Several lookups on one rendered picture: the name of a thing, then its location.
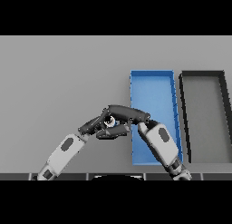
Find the blue bin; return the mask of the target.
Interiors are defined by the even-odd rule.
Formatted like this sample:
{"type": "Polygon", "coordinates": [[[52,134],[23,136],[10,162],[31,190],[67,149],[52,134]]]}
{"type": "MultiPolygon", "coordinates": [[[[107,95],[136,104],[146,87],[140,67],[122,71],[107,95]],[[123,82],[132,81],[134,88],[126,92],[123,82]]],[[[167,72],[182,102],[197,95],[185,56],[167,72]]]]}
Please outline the blue bin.
{"type": "Polygon", "coordinates": [[[131,70],[130,107],[148,112],[152,120],[168,128],[183,161],[174,71],[131,70]]]}

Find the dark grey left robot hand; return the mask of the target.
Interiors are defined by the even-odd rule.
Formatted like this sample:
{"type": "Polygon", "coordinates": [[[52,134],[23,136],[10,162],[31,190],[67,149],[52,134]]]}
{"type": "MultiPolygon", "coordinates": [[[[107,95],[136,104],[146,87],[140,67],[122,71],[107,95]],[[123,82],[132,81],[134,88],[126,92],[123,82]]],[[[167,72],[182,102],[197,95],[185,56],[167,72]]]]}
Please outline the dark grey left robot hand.
{"type": "Polygon", "coordinates": [[[102,123],[102,117],[98,116],[86,122],[83,126],[79,127],[78,132],[81,135],[85,135],[85,134],[93,135],[94,133],[97,133],[98,131],[102,131],[104,129],[105,126],[102,123]]]}

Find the blue pipe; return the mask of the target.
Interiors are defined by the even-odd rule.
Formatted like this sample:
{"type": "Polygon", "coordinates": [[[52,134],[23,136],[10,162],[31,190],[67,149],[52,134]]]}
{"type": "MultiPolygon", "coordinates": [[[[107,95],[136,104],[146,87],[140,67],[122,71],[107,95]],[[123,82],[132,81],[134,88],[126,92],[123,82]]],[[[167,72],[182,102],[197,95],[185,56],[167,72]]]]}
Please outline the blue pipe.
{"type": "Polygon", "coordinates": [[[117,122],[115,120],[115,118],[113,116],[106,116],[104,118],[104,125],[107,127],[107,128],[113,128],[117,125],[117,122]]]}

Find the dark grey bin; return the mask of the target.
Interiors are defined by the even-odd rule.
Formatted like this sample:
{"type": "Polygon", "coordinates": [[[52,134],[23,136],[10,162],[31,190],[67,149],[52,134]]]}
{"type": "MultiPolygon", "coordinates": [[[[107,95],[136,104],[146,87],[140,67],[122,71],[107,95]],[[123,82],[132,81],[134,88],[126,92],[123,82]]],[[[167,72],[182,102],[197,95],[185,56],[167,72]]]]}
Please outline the dark grey bin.
{"type": "Polygon", "coordinates": [[[224,71],[179,75],[189,163],[232,163],[232,110],[224,71]]]}

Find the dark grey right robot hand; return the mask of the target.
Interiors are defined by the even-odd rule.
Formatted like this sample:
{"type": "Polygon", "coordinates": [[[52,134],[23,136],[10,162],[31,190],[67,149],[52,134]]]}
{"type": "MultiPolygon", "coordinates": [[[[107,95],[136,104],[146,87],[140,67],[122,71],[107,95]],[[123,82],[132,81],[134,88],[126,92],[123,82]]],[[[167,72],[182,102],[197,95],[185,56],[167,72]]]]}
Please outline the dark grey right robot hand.
{"type": "Polygon", "coordinates": [[[96,133],[96,138],[99,140],[114,140],[119,136],[126,136],[131,130],[130,124],[139,124],[140,122],[148,123],[150,121],[150,114],[138,109],[134,109],[122,105],[109,105],[102,114],[102,123],[106,116],[113,116],[117,125],[113,128],[107,128],[96,133]]]}

